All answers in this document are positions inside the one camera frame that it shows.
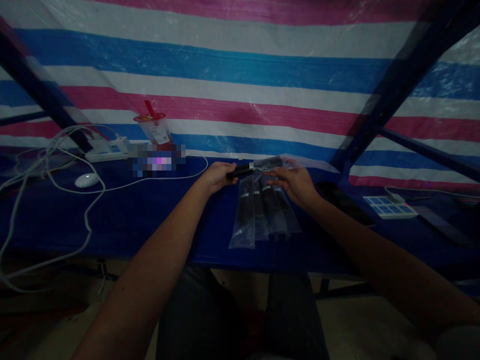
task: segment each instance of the dark pants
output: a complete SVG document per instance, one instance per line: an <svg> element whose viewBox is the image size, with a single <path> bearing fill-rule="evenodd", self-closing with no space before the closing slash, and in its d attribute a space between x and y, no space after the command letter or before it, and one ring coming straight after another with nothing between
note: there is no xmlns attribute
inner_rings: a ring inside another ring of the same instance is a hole
<svg viewBox="0 0 480 360"><path fill-rule="evenodd" d="M157 359L237 359L246 334L232 294L210 269L187 266L160 318ZM263 351L328 360L322 323L307 275L270 275Z"/></svg>

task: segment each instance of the blue stripe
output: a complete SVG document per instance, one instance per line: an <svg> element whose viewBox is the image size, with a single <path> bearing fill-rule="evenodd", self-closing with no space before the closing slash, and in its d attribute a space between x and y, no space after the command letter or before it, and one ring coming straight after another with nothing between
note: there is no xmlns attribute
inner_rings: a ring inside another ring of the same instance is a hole
<svg viewBox="0 0 480 360"><path fill-rule="evenodd" d="M35 101L13 80L0 81L0 105L10 107L35 105Z"/></svg>
<svg viewBox="0 0 480 360"><path fill-rule="evenodd" d="M63 106L74 106L67 95L55 82L44 81L43 84ZM36 102L14 80L0 81L0 105L11 107L35 105Z"/></svg>
<svg viewBox="0 0 480 360"><path fill-rule="evenodd" d="M411 96L480 100L480 66L437 62Z"/></svg>
<svg viewBox="0 0 480 360"><path fill-rule="evenodd" d="M480 166L480 156L458 155L457 157L463 161ZM452 171L448 167L440 165L416 152L390 150L367 150L358 158L355 165Z"/></svg>
<svg viewBox="0 0 480 360"><path fill-rule="evenodd" d="M136 124L108 124L121 136L129 139L147 140L140 126ZM330 161L337 149L315 146L301 142L270 140L237 136L172 134L175 144L184 144L187 149L218 153L246 154L292 154L309 159ZM480 166L480 156L459 156ZM385 166L405 169L450 169L414 152L369 150L365 151L355 165Z"/></svg>
<svg viewBox="0 0 480 360"><path fill-rule="evenodd" d="M390 59L277 56L99 36L67 30L17 29L44 65L272 87L371 94ZM479 67L439 63L416 94L479 99ZM447 92L442 80L447 76Z"/></svg>

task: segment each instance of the blue metal pole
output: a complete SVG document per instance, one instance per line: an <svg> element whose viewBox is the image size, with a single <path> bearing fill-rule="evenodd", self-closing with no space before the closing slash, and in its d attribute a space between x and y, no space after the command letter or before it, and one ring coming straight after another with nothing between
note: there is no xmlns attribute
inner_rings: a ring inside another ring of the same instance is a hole
<svg viewBox="0 0 480 360"><path fill-rule="evenodd" d="M395 131L380 127L378 132L385 138L480 183L480 167Z"/></svg>
<svg viewBox="0 0 480 360"><path fill-rule="evenodd" d="M52 91L30 70L15 45L1 32L0 49L0 65L60 128L65 129L77 124ZM70 137L85 153L92 149L81 131L74 132Z"/></svg>
<svg viewBox="0 0 480 360"><path fill-rule="evenodd" d="M449 1L405 61L395 81L382 91L380 100L348 148L338 152L332 165L342 170L353 165L443 52L479 24L478 0Z"/></svg>
<svg viewBox="0 0 480 360"><path fill-rule="evenodd" d="M0 119L0 126L23 123L25 121L46 118L48 116L49 114L46 111L38 111L38 112L29 113L29 114L5 117Z"/></svg>

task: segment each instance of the left hand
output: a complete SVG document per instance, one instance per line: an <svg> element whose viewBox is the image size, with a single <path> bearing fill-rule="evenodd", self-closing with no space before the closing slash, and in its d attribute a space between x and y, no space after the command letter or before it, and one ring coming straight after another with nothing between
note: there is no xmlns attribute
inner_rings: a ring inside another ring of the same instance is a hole
<svg viewBox="0 0 480 360"><path fill-rule="evenodd" d="M214 162L197 180L197 183L203 185L209 195L216 193L225 185L235 185L239 178L227 179L226 175L235 170L237 164L228 162Z"/></svg>

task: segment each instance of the plastic bag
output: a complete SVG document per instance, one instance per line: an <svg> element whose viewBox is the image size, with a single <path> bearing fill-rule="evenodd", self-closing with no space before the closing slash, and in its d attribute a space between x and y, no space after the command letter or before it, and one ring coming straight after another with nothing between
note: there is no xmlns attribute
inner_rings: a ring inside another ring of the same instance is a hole
<svg viewBox="0 0 480 360"><path fill-rule="evenodd" d="M285 234L287 226L284 212L280 206L279 200L275 195L274 189L267 183L271 180L270 176L262 175L260 177L261 195L265 205L266 218L268 220L269 234Z"/></svg>
<svg viewBox="0 0 480 360"><path fill-rule="evenodd" d="M271 187L275 191L275 194L278 198L278 203L280 204L281 210L283 211L283 216L285 217L286 233L301 233L302 228L300 227L297 216L295 215L289 201L287 200L287 194L285 194L284 189L278 185L272 185Z"/></svg>
<svg viewBox="0 0 480 360"><path fill-rule="evenodd" d="M263 173L266 171L272 171L275 167L281 167L283 164L283 160L280 156L272 156L261 160L255 160L253 162L253 172Z"/></svg>
<svg viewBox="0 0 480 360"><path fill-rule="evenodd" d="M282 161L282 167L285 169L298 169L298 168L314 168L325 170L330 173L339 174L340 172L323 160L312 160L302 156L296 156L291 154L282 154L279 156Z"/></svg>
<svg viewBox="0 0 480 360"><path fill-rule="evenodd" d="M239 183L238 204L235 223L231 235L229 249L255 249L255 208L254 178L248 176Z"/></svg>
<svg viewBox="0 0 480 360"><path fill-rule="evenodd" d="M255 209L255 241L269 239L269 222L265 211L260 177L253 179L253 207Z"/></svg>

